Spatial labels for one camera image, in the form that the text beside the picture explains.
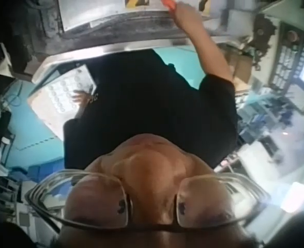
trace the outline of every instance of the equipment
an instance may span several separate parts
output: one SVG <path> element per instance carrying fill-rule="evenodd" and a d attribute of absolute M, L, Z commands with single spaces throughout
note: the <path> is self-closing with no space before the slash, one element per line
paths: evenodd
<path fill-rule="evenodd" d="M 269 86 L 304 114 L 304 32 L 285 23 L 280 26 L 280 39 Z"/>

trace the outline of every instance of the raised arm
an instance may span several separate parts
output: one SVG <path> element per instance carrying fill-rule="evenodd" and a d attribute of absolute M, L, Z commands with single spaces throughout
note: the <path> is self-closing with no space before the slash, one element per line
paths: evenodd
<path fill-rule="evenodd" d="M 171 15 L 176 25 L 190 38 L 206 74 L 213 74 L 232 82 L 230 68 L 210 35 L 204 28 L 201 15 L 192 6 L 179 2 Z"/>

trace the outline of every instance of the wire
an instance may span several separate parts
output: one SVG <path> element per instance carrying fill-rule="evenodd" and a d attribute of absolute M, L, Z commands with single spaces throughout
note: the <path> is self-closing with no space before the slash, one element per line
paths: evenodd
<path fill-rule="evenodd" d="M 50 5 L 38 5 L 33 2 L 33 0 L 25 0 L 26 4 L 31 9 L 38 9 L 38 10 L 45 10 L 45 9 L 51 9 L 55 6 L 54 2 Z"/>
<path fill-rule="evenodd" d="M 21 94 L 21 91 L 22 91 L 23 82 L 22 82 L 21 80 L 15 80 L 15 82 L 14 82 L 13 84 L 11 84 L 10 88 L 11 88 L 15 83 L 17 83 L 17 82 L 20 82 L 20 83 L 21 83 L 20 86 L 19 86 L 19 90 L 18 90 L 17 94 L 10 94 L 10 95 L 8 95 L 8 96 L 3 97 L 3 98 L 0 99 L 0 107 L 1 107 L 1 109 L 0 109 L 0 116 L 2 115 L 2 113 L 4 112 L 4 110 L 6 109 L 6 107 L 4 107 L 4 101 L 8 102 L 8 106 L 18 107 L 18 106 L 21 105 L 22 100 L 21 100 L 21 98 L 20 98 L 20 94 Z M 8 98 L 9 98 L 10 96 L 14 96 L 14 97 L 13 97 L 13 99 L 11 99 L 11 101 L 7 101 Z M 17 98 L 19 99 L 19 103 L 18 103 L 18 104 L 12 104 L 13 101 L 14 101 L 15 99 L 17 99 Z"/>

